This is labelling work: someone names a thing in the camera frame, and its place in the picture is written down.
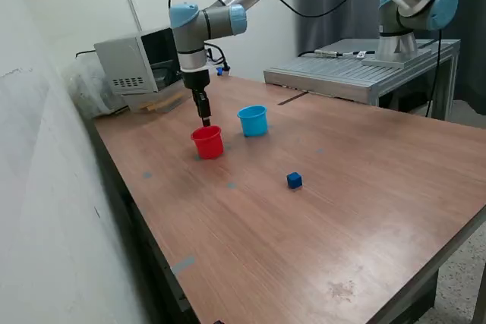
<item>metal grate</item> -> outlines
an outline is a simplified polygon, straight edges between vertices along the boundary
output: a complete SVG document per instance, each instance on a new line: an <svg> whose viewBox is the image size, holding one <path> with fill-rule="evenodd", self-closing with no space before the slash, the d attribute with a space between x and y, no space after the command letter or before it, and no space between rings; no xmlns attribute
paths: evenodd
<svg viewBox="0 0 486 324"><path fill-rule="evenodd" d="M372 85L400 70L381 66L363 66L356 58L300 57L285 65L286 71L315 74L323 77L343 77L356 83Z"/></svg>
<svg viewBox="0 0 486 324"><path fill-rule="evenodd" d="M144 86L144 79L142 77L131 77L125 79L113 79L113 85L124 89L133 89Z"/></svg>

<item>wooden table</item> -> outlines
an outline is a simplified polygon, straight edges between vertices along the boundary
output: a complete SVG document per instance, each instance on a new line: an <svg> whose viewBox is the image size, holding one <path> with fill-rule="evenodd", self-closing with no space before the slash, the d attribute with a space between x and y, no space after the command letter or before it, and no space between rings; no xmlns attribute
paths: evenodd
<svg viewBox="0 0 486 324"><path fill-rule="evenodd" d="M189 137L192 100L96 123L204 324L389 322L484 221L486 131L311 94L278 105L299 92L234 77L207 91L214 161ZM253 104L270 132L244 138Z"/></svg>

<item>metal table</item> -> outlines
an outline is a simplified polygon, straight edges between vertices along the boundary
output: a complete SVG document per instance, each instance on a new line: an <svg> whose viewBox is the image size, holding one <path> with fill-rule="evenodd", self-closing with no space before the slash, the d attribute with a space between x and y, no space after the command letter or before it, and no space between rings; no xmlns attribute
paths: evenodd
<svg viewBox="0 0 486 324"><path fill-rule="evenodd" d="M429 39L419 39L418 47L430 49L431 53L417 58L402 69L366 66L362 64L362 59L358 58L324 58L306 55L277 68L265 70L265 82L364 104L379 105L381 96L436 67L438 42L427 46L430 42ZM432 118L447 120L450 116L460 43L457 39L442 41L441 67L434 94ZM377 47L378 39L342 39L323 47L322 50L376 51Z"/></svg>

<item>gray tape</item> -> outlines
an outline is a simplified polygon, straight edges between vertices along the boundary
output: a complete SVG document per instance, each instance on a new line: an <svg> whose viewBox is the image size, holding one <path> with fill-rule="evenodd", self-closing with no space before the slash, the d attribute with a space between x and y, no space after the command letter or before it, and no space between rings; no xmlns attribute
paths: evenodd
<svg viewBox="0 0 486 324"><path fill-rule="evenodd" d="M194 257L190 256L190 257L186 258L185 260L179 262L177 265L171 267L170 269L172 270L172 273L174 275L178 275L180 273L180 271L183 271L186 268L188 268L189 266L194 265L195 262L196 262L196 260L194 259Z"/></svg>

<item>blue joint cap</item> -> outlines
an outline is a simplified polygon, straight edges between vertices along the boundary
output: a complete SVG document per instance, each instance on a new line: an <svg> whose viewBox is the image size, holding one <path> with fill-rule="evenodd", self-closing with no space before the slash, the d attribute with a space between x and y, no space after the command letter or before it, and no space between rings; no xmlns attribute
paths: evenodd
<svg viewBox="0 0 486 324"><path fill-rule="evenodd" d="M427 29L443 29L456 15L458 5L459 0L435 0L430 12Z"/></svg>
<svg viewBox="0 0 486 324"><path fill-rule="evenodd" d="M248 27L246 9L242 5L231 5L229 7L229 21L234 35L244 33Z"/></svg>
<svg viewBox="0 0 486 324"><path fill-rule="evenodd" d="M297 172L293 172L290 175L287 175L287 184L291 189L296 189L302 186L302 176L299 175Z"/></svg>
<svg viewBox="0 0 486 324"><path fill-rule="evenodd" d="M169 9L170 27L179 28L195 19L199 14L196 4L177 4Z"/></svg>
<svg viewBox="0 0 486 324"><path fill-rule="evenodd" d="M380 6L379 8L383 7L386 3L391 2L392 0L380 0Z"/></svg>

